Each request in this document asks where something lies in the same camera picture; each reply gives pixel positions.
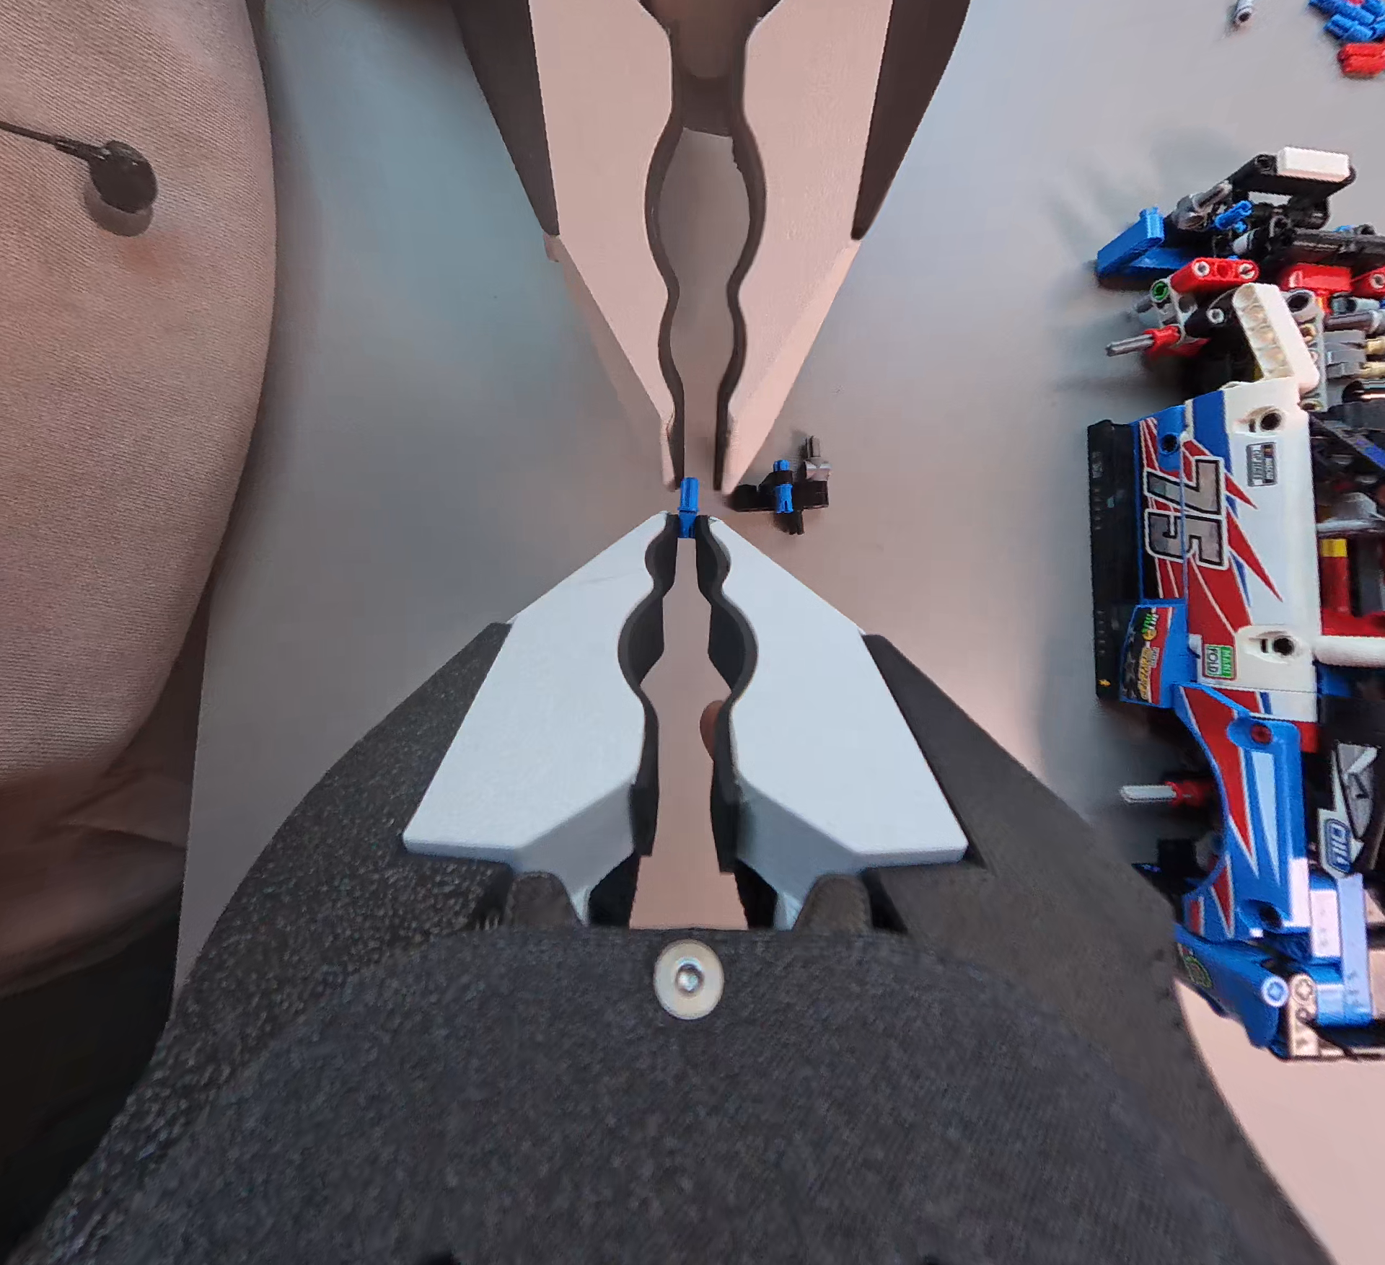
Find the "pile of blue red pins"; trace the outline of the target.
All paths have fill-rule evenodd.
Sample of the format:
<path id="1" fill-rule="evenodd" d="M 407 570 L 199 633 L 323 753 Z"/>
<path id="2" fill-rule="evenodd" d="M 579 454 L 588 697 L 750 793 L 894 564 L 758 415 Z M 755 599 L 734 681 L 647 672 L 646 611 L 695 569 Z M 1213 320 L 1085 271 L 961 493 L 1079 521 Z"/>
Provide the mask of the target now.
<path id="1" fill-rule="evenodd" d="M 1383 0 L 1308 0 L 1308 6 L 1324 16 L 1322 29 L 1338 47 L 1343 76 L 1383 76 Z"/>

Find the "toy brick race car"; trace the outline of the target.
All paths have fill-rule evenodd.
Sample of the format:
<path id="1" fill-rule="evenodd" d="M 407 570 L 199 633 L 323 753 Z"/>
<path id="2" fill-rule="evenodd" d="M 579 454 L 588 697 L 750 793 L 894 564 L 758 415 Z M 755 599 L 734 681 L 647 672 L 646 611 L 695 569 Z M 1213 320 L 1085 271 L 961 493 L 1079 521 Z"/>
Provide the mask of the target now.
<path id="1" fill-rule="evenodd" d="M 1215 1014 L 1290 1062 L 1383 1054 L 1382 231 L 1332 224 L 1345 151 L 1284 147 L 1095 253 L 1108 356 L 1181 381 L 1087 429 L 1098 698 L 1177 720 L 1188 811 L 1135 870 Z"/>

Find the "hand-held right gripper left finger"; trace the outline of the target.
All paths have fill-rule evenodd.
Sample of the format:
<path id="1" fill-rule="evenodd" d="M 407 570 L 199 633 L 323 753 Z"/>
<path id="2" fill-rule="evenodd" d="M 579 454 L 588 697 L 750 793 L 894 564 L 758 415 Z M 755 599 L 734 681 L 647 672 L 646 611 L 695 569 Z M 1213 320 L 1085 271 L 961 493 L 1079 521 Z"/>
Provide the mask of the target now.
<path id="1" fill-rule="evenodd" d="M 675 513 L 644 521 L 510 618 L 403 829 L 409 852 L 556 875 L 580 921 L 628 923 L 659 800 L 643 681 L 679 528 Z"/>

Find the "black clip microphone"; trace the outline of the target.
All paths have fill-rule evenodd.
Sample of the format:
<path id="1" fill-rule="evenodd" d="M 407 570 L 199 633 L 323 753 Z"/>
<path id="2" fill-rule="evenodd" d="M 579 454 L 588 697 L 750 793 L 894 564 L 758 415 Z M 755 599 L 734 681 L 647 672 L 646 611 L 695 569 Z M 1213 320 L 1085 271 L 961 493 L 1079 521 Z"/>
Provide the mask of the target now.
<path id="1" fill-rule="evenodd" d="M 84 151 L 94 196 L 126 215 L 153 210 L 158 179 L 147 157 L 125 143 L 107 141 Z"/>

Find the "grey desk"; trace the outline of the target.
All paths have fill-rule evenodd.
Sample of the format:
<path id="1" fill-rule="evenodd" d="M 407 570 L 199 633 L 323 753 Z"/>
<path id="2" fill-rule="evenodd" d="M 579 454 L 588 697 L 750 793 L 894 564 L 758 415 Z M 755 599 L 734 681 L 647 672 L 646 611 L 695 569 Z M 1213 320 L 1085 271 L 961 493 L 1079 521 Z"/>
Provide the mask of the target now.
<path id="1" fill-rule="evenodd" d="M 1169 748 L 1098 704 L 1084 431 L 1159 409 L 1091 260 L 1258 151 L 1345 151 L 1382 226 L 1382 80 L 1306 0 L 972 0 L 753 463 L 832 463 L 803 538 L 737 528 L 1130 857 Z M 286 813 L 486 624 L 657 508 L 445 0 L 266 0 L 278 319 L 206 640 L 179 974 Z"/>

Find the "person's beige sweatshirt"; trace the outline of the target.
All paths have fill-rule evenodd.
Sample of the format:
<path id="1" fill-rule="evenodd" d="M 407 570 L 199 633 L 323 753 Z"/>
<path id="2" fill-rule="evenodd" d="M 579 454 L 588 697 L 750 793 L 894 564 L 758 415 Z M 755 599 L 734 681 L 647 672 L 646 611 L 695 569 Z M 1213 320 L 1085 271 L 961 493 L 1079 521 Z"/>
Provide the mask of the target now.
<path id="1" fill-rule="evenodd" d="M 126 224 L 3 135 L 3 995 L 182 887 L 187 634 L 251 439 L 275 269 L 257 0 L 3 0 L 3 121 L 151 164 Z"/>

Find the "small black brick beam assembly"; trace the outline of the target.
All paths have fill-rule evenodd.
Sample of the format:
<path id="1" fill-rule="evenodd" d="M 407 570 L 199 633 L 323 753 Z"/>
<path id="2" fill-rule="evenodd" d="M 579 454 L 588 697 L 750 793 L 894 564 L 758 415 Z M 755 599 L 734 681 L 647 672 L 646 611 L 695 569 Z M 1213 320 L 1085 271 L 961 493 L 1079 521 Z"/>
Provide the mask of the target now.
<path id="1" fill-rule="evenodd" d="M 743 483 L 730 495 L 737 513 L 768 513 L 775 529 L 787 535 L 804 532 L 804 515 L 829 505 L 828 480 L 830 464 L 822 458 L 822 447 L 807 436 L 794 460 L 775 460 L 762 481 Z"/>

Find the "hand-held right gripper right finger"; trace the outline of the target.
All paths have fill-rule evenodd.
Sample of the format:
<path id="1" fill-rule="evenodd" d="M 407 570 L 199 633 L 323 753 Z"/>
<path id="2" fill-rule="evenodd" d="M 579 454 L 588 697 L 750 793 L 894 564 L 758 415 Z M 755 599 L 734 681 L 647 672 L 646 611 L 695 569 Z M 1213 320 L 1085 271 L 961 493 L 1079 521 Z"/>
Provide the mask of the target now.
<path id="1" fill-rule="evenodd" d="M 726 522 L 695 521 L 710 822 L 748 928 L 791 928 L 826 875 L 959 862 L 966 838 L 865 634 Z"/>

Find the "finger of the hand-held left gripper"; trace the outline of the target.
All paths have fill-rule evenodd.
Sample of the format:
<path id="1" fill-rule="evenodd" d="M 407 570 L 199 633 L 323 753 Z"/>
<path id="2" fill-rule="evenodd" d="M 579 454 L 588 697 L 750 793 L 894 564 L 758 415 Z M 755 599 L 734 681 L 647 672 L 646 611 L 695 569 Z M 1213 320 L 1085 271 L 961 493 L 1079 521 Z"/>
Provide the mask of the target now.
<path id="1" fill-rule="evenodd" d="M 528 0 L 528 18 L 558 221 L 547 252 L 672 489 L 684 454 L 666 377 L 676 289 L 649 205 L 678 137 L 670 42 L 640 0 Z"/>
<path id="2" fill-rule="evenodd" d="M 893 0 L 778 0 L 750 28 L 733 144 L 752 224 L 729 284 L 737 377 L 717 487 L 749 471 L 842 287 Z"/>

